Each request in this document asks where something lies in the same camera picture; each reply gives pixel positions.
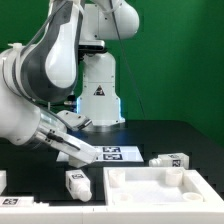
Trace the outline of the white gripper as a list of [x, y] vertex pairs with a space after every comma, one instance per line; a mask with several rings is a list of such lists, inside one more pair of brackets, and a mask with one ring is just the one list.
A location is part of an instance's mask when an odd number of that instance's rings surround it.
[[52, 148], [87, 164], [94, 163], [100, 152], [88, 143], [63, 132], [49, 132], [46, 137]]

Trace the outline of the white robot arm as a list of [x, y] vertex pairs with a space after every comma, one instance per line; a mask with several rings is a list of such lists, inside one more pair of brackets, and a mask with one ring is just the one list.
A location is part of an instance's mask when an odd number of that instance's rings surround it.
[[82, 167], [100, 152], [70, 130], [122, 125], [114, 57], [106, 40], [134, 36], [136, 10], [125, 0], [50, 0], [48, 18], [27, 45], [0, 53], [0, 138], [43, 142]]

